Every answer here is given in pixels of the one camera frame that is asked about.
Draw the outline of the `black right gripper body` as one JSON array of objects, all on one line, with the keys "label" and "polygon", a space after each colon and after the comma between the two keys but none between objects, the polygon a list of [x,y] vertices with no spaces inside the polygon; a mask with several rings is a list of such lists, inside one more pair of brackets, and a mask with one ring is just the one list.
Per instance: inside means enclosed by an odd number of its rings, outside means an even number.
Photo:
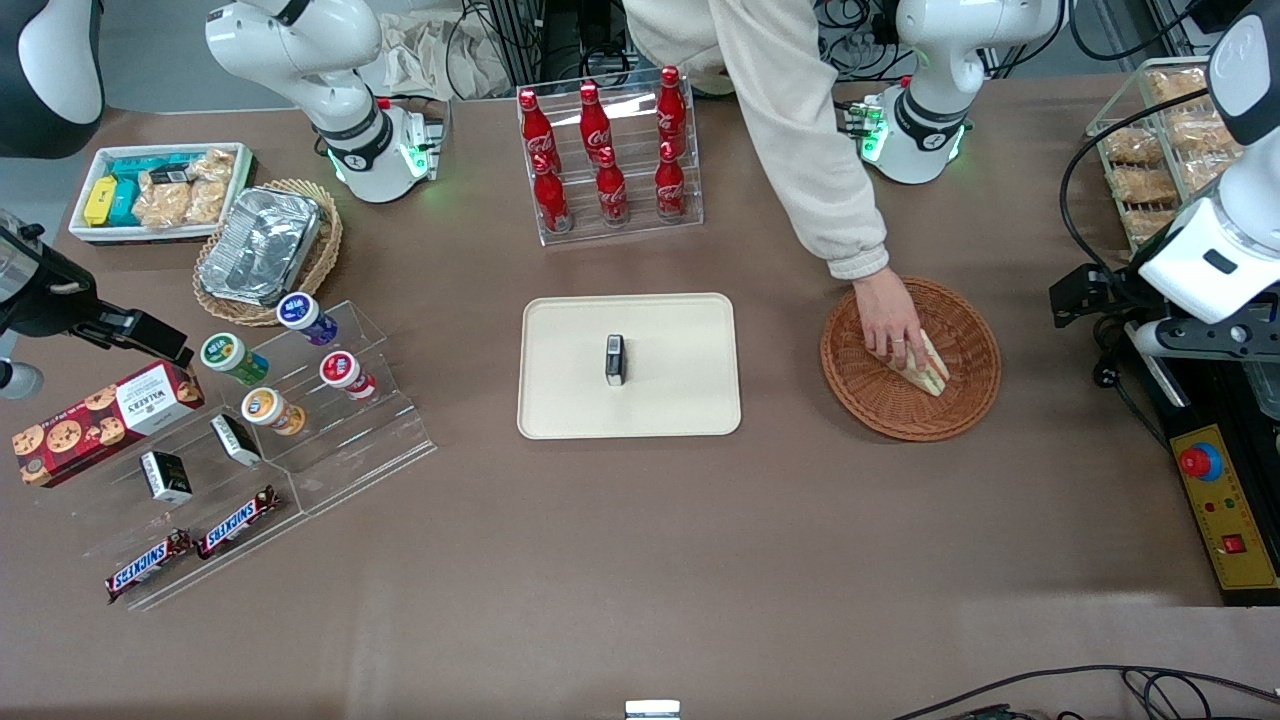
[{"label": "black right gripper body", "polygon": [[3,329],[31,338],[68,334],[97,341],[93,275],[40,238],[40,228],[3,229]]}]

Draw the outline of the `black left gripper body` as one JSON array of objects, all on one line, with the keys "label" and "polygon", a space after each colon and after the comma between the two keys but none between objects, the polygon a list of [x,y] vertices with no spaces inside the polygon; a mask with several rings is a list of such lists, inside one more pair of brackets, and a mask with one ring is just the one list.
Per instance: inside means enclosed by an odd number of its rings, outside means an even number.
[{"label": "black left gripper body", "polygon": [[1101,269],[1107,304],[1102,316],[1115,322],[1148,322],[1153,316],[1153,290],[1134,266]]}]

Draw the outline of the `person's bare hand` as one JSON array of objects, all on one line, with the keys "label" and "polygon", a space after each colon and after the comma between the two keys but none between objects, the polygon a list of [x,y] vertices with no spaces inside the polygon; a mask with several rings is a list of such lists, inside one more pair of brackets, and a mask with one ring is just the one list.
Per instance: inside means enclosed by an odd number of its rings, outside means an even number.
[{"label": "person's bare hand", "polygon": [[869,352],[897,369],[927,357],[915,304],[897,273],[883,268],[855,279],[852,290]]}]

